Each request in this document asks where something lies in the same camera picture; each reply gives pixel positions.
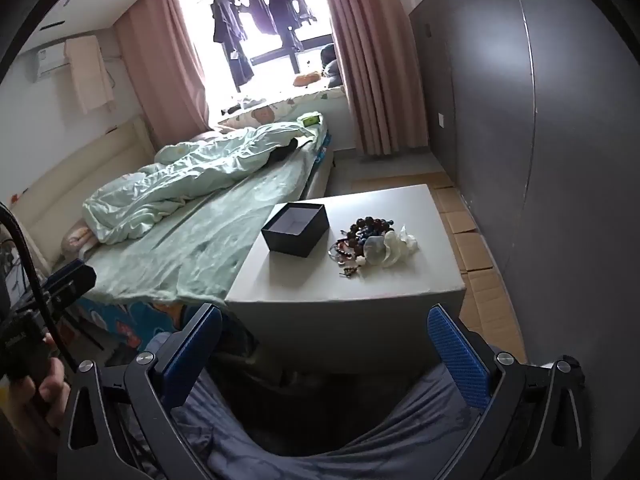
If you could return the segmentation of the person's left hand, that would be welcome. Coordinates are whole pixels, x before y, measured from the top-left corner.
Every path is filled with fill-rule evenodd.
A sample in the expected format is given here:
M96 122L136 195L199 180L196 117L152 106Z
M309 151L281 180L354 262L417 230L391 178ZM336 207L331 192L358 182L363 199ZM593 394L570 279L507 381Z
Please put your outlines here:
M1 411L24 445L54 451L60 438L56 430L62 425L69 397L64 365L50 356L47 375L38 387L29 376L9 384Z

